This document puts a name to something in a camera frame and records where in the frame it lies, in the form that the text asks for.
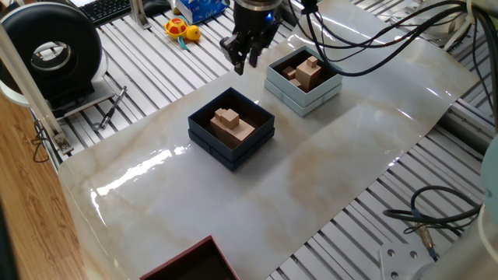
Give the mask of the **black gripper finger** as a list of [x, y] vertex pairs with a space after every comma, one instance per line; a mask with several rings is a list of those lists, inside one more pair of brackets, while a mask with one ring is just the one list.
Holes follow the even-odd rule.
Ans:
[[244, 62], [247, 57], [247, 45], [244, 45], [244, 35], [241, 32], [235, 32], [230, 37], [224, 37], [219, 42], [225, 57], [234, 66], [234, 71], [238, 75], [244, 73]]
[[279, 28], [279, 23], [274, 22], [268, 29], [256, 33], [251, 41], [251, 53], [249, 57], [250, 65], [255, 68], [258, 58], [264, 48], [268, 48]]

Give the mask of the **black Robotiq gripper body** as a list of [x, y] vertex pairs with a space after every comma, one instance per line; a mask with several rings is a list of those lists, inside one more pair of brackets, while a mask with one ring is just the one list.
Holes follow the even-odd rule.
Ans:
[[279, 28], [277, 8], [281, 0], [236, 0], [233, 7], [235, 27], [240, 44], [270, 44]]

